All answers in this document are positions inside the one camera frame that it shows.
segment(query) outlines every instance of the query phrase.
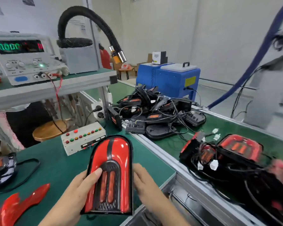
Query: hand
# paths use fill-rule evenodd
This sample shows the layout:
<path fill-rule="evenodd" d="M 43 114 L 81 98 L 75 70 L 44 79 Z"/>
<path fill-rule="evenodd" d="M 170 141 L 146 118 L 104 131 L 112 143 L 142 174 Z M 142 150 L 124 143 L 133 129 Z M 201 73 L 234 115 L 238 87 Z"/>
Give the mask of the hand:
<path fill-rule="evenodd" d="M 79 221 L 87 194 L 98 181 L 102 169 L 98 168 L 87 177 L 86 173 L 87 171 L 83 171 L 72 180 L 39 226 L 73 226 Z"/>
<path fill-rule="evenodd" d="M 133 164 L 133 176 L 134 186 L 139 199 L 150 212 L 156 213 L 156 211 L 166 205 L 166 201 L 169 202 L 153 178 L 139 163 Z"/>

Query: blue box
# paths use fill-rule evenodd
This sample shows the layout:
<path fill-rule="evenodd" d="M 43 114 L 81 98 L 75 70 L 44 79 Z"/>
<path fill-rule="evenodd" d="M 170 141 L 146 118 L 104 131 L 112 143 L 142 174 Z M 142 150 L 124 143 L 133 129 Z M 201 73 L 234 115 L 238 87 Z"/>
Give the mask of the blue box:
<path fill-rule="evenodd" d="M 136 85 L 146 84 L 147 89 L 158 86 L 158 91 L 163 95 L 195 101 L 199 77 L 200 69 L 196 66 L 182 67 L 182 64 L 172 63 L 155 66 L 140 64 Z"/>

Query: yellow label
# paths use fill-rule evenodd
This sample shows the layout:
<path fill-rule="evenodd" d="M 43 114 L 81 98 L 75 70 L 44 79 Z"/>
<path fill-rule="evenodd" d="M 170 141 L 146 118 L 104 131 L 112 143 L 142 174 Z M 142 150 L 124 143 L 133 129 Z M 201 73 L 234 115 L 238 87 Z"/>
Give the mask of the yellow label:
<path fill-rule="evenodd" d="M 184 86 L 187 87 L 187 86 L 193 85 L 195 83 L 195 81 L 196 81 L 196 76 L 194 76 L 192 78 L 187 78 Z"/>

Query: forearm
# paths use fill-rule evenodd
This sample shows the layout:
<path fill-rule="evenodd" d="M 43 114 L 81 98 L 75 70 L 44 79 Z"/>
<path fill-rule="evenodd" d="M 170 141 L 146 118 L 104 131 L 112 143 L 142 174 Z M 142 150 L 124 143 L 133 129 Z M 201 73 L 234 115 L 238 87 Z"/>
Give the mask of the forearm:
<path fill-rule="evenodd" d="M 167 198 L 160 203 L 159 208 L 155 209 L 154 214 L 159 218 L 163 226 L 190 226 L 190 224 Z"/>

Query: red clothing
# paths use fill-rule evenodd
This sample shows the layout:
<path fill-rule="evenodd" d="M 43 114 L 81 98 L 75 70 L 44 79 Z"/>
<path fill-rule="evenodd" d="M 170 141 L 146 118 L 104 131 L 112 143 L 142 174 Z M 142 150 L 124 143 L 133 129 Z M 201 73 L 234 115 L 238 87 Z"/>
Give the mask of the red clothing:
<path fill-rule="evenodd" d="M 103 50 L 100 49 L 100 53 L 101 53 L 101 60 L 102 60 L 103 68 L 111 69 L 109 53 L 105 49 Z"/>

